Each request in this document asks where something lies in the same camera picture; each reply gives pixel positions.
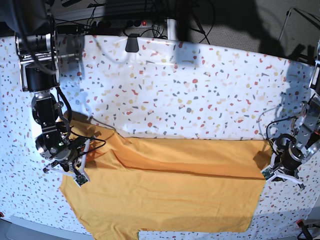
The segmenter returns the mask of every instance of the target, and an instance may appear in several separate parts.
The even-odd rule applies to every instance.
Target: table
[[[310,98],[313,67],[220,46],[127,37],[60,36],[61,89],[78,117],[115,127],[124,137],[263,139],[273,120],[300,111]],[[0,210],[36,223],[89,234],[59,191],[62,176],[44,174],[36,151],[39,126],[33,95],[21,91],[13,37],[0,39]],[[288,130],[284,122],[271,129]],[[291,182],[267,183],[244,233],[145,232],[140,239],[272,239],[298,234],[319,197],[318,154],[300,168],[305,190]]]

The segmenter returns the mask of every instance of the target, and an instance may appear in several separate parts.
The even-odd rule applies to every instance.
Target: fabric fold
[[[97,240],[138,239],[138,230],[244,232],[265,184],[271,151],[261,140],[123,138],[73,121],[106,139],[89,153],[90,182],[63,176],[60,190]]]

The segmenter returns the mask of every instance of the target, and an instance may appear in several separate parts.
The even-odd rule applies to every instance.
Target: electrical cable
[[[207,0],[207,1],[211,5],[211,8],[212,8],[212,24],[211,24],[211,27],[210,27],[209,31],[207,32],[207,34],[204,35],[204,38],[201,41],[199,41],[199,43],[202,43],[205,39],[207,39],[209,33],[211,32],[212,28],[214,27],[214,25],[216,23],[216,8],[215,8],[215,5],[210,0]]]
[[[68,20],[63,20],[63,19],[58,19],[58,18],[55,18],[55,20],[62,21],[62,22],[57,23],[57,25],[64,24],[64,23],[72,23],[72,24],[78,24],[78,25],[83,25],[83,26],[86,26],[86,27],[90,27],[89,25],[86,25],[86,24],[83,24],[83,23],[79,23],[79,22],[75,22],[75,21],[68,21]]]
[[[272,122],[270,122],[270,123],[266,126],[266,129],[265,129],[266,139],[267,139],[267,141],[268,141],[268,143],[269,143],[272,151],[273,151],[276,155],[278,155],[278,153],[275,151],[274,146],[273,146],[273,145],[271,144],[271,142],[270,142],[270,138],[269,138],[269,135],[268,135],[268,128],[269,128],[269,126],[272,125],[272,124],[276,124],[276,123],[279,123],[279,122],[282,122],[282,121],[287,121],[287,120],[290,120],[290,119],[293,119],[293,118],[296,118],[296,116],[290,116],[290,117],[287,117],[287,118],[284,118],[284,119],[272,121]]]
[[[18,18],[17,5],[19,5],[19,3],[17,2],[17,0],[13,0],[13,1],[12,1],[12,5],[13,5],[13,17],[14,17],[14,21],[15,21],[15,24],[16,24],[16,26],[17,26],[17,28],[18,28],[19,37],[21,38],[24,47],[26,48],[26,50],[27,50],[27,51],[29,52],[29,54],[31,55],[34,63],[35,63],[36,66],[39,68],[39,70],[41,70],[42,72],[44,72],[45,74],[48,74],[48,75],[55,75],[55,74],[56,74],[56,71],[55,71],[55,70],[51,70],[51,69],[47,68],[46,66],[44,66],[44,65],[39,61],[39,59],[37,58],[35,52],[31,49],[31,47],[30,47],[30,45],[29,45],[29,42],[28,42],[28,39],[27,39],[27,36],[26,36],[26,34],[24,33],[24,31],[23,31],[23,28],[22,28],[20,19]]]
[[[162,32],[160,33],[160,25],[159,24],[157,25],[156,30],[155,30],[154,24],[152,25],[151,28],[152,28],[152,34],[153,34],[154,38],[161,38],[162,37],[162,34],[164,33],[164,29],[162,28]]]
[[[210,45],[210,41],[209,41],[209,39],[208,39],[208,37],[207,37],[207,34],[206,34],[204,28],[202,27],[202,24],[201,24],[201,22],[199,21],[199,18],[197,17],[197,15],[196,15],[193,11],[192,11],[192,16],[193,16],[193,18],[194,18],[194,20],[195,20],[195,22],[196,22],[196,24],[197,24],[197,26],[199,27],[200,30],[196,30],[196,29],[193,29],[193,28],[191,28],[191,29],[194,30],[194,31],[197,31],[197,32],[199,32],[199,33],[201,33],[201,34],[203,34],[203,35],[204,35],[204,38],[206,39],[206,41],[207,41],[208,44]]]
[[[141,33],[140,37],[142,37],[142,35],[145,34],[145,33],[148,32],[148,31],[152,31],[152,28],[145,30],[143,33]]]
[[[125,27],[122,29],[122,32],[123,32],[123,34],[124,34],[125,36],[128,37],[128,34],[126,33],[126,29],[127,29],[127,27],[125,26]]]
[[[308,101],[308,105],[311,103],[311,100],[314,98],[314,96],[315,96],[316,94],[314,93],[313,95],[312,95],[312,97],[309,99],[309,101]]]
[[[89,4],[88,8],[92,8],[94,6],[94,4]],[[89,29],[87,30],[87,33],[90,31],[90,27],[91,27],[91,22],[93,21],[94,19],[94,16],[95,16],[95,11],[96,11],[96,8],[97,6],[94,7],[92,13],[91,13],[91,16],[87,19],[86,21],[86,25],[89,27]]]
[[[107,140],[114,135],[114,133],[113,133],[113,134],[112,134],[110,137],[108,137],[106,140],[103,140],[103,139],[99,139],[99,138],[96,138],[96,137],[93,137],[93,136],[92,136],[92,137],[82,136],[82,135],[79,135],[79,134],[73,132],[72,130],[70,130],[70,132],[71,132],[73,135],[77,136],[77,137],[81,137],[81,138],[85,138],[85,139],[90,139],[90,140],[92,140],[92,141],[103,142],[103,144],[101,144],[101,145],[99,145],[99,146],[96,146],[96,147],[94,147],[94,148],[92,148],[92,149],[90,149],[90,150],[88,150],[88,151],[84,151],[83,153],[79,154],[79,155],[77,156],[78,158],[81,157],[81,156],[83,156],[83,155],[86,155],[86,154],[88,154],[88,153],[91,153],[91,152],[93,152],[93,151],[95,151],[95,150],[97,150],[97,149],[99,149],[99,148],[102,148],[104,145],[106,145]]]
[[[316,225],[316,224],[313,224],[311,227],[308,227],[307,229],[310,229],[310,228],[318,228],[318,229],[320,229],[320,226],[318,226],[318,225]],[[301,231],[301,232],[299,233],[299,235],[296,237],[296,239],[297,239],[297,240],[306,240],[306,238],[300,238],[300,236],[301,236],[303,233],[304,233],[304,232]]]
[[[72,120],[72,109],[71,109],[71,106],[66,98],[66,96],[64,95],[64,93],[61,91],[60,87],[56,87],[56,92],[58,95],[60,95],[60,97],[62,98],[65,106],[66,106],[66,110],[68,112],[68,121],[69,121],[69,124],[71,123],[71,120]]]
[[[143,10],[143,18],[146,17],[146,12],[147,12],[147,1],[148,0],[144,0],[144,10]]]

